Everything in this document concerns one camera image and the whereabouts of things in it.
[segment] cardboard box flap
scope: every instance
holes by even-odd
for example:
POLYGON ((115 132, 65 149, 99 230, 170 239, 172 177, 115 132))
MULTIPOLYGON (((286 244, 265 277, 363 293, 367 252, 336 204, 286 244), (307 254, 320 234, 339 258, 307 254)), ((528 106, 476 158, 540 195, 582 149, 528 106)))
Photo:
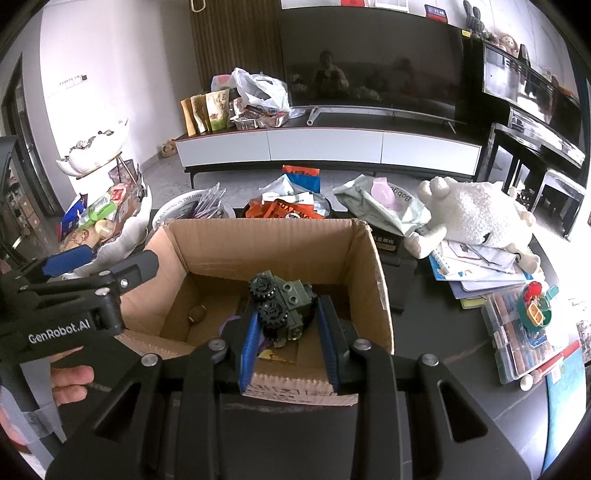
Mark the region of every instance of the cardboard box flap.
POLYGON ((156 231, 147 249, 158 255, 158 273, 121 297, 121 313, 129 330, 160 335, 187 272, 166 228, 156 231))
POLYGON ((367 223, 355 233, 347 256, 345 283, 349 289, 351 318, 359 336, 394 353, 394 331, 390 315, 388 289, 378 250, 367 223), (373 265, 373 268, 362 268, 373 265))
POLYGON ((169 225, 192 273, 250 280, 271 270, 281 278, 326 284, 343 283, 353 233, 363 229, 359 220, 241 219, 239 227, 232 219, 169 225))

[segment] stuffed bunny toy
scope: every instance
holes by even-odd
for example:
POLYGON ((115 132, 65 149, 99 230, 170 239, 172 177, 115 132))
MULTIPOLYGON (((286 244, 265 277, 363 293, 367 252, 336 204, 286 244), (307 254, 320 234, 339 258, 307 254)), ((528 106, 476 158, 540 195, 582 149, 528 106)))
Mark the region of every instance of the stuffed bunny toy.
POLYGON ((466 10, 466 28, 472 30, 475 37, 481 37, 486 28, 480 20, 480 10, 477 7, 472 8, 468 0, 464 0, 464 10, 466 10))
POLYGON ((503 248, 517 254, 517 263, 529 274, 540 267, 540 258, 528 249, 535 217, 515 201, 517 191, 501 191, 501 182, 459 183, 446 177, 423 181, 418 198, 431 212, 429 233, 404 239, 408 252, 424 258, 443 240, 503 248))

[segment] white plastic bag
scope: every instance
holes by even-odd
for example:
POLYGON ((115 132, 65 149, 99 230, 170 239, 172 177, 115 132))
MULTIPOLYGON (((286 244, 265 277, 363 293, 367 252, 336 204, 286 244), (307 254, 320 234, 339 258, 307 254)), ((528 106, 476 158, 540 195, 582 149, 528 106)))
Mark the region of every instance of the white plastic bag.
POLYGON ((251 75, 239 68, 234 69, 232 77, 245 105, 261 106, 280 112, 290 111, 287 85, 282 81, 263 74, 251 75))

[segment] wooden slat panel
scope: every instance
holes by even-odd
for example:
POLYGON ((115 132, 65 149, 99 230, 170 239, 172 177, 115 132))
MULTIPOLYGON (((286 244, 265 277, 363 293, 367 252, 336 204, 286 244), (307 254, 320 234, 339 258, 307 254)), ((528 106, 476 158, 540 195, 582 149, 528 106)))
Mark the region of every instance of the wooden slat panel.
POLYGON ((201 85, 241 67, 284 79, 279 32, 281 0, 208 0, 203 12, 191 15, 193 43, 201 85))

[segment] finger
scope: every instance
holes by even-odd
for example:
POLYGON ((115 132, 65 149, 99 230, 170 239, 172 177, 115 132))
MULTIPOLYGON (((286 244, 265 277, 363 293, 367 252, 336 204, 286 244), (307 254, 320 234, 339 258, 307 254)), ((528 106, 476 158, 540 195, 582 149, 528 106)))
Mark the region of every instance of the finger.
POLYGON ((62 353, 56 353, 55 355, 52 355, 51 357, 49 357, 49 361, 51 363, 53 362, 57 362, 58 360, 61 360, 62 358, 64 358, 65 356, 70 355, 71 353, 77 352, 79 350, 82 350, 84 347, 82 346, 78 346, 76 348, 73 348, 72 350, 68 350, 67 352, 62 352, 62 353))
POLYGON ((58 387, 53 389, 53 398, 56 401, 57 406, 63 405, 64 403, 72 403, 76 401, 82 401, 86 398, 88 390, 86 387, 81 385, 71 385, 69 387, 58 387))
POLYGON ((52 368, 51 387, 68 387, 69 385, 86 385, 95 379, 95 371, 87 365, 72 368, 52 368))
POLYGON ((25 441, 24 437, 22 436, 21 432, 18 431, 10 420, 8 420, 8 416, 4 411, 4 408, 0 405, 0 427, 4 429, 8 438, 10 438, 14 443, 18 443, 19 445, 26 445, 27 442, 25 441))

